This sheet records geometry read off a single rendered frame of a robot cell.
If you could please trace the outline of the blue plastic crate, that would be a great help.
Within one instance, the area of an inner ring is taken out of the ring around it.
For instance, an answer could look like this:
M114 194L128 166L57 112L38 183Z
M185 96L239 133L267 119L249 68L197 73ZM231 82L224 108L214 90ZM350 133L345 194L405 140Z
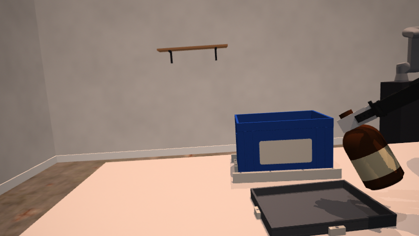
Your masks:
M238 172L334 168L334 118L314 110L235 114Z

